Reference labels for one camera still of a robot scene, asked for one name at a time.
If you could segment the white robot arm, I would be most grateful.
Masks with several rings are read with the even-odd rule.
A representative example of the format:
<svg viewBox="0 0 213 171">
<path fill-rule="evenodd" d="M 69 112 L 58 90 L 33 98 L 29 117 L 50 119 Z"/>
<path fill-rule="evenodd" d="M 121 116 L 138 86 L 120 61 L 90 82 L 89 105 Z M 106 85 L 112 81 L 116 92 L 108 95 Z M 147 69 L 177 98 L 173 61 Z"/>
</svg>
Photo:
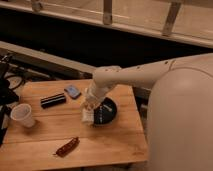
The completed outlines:
<svg viewBox="0 0 213 171">
<path fill-rule="evenodd" d="M 151 91 L 149 171 L 213 171 L 213 53 L 97 68 L 85 91 L 83 122 L 94 122 L 95 109 L 118 84 Z"/>
</svg>

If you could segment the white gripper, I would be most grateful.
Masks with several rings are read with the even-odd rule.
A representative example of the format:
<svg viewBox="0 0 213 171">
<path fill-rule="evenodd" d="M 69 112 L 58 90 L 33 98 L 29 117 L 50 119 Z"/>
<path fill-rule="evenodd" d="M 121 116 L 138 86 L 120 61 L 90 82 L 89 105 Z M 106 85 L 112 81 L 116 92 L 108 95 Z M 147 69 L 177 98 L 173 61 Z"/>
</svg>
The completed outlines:
<svg viewBox="0 0 213 171">
<path fill-rule="evenodd" d="M 103 101 L 103 97 L 96 97 L 88 88 L 85 89 L 83 107 L 96 109 Z"/>
</svg>

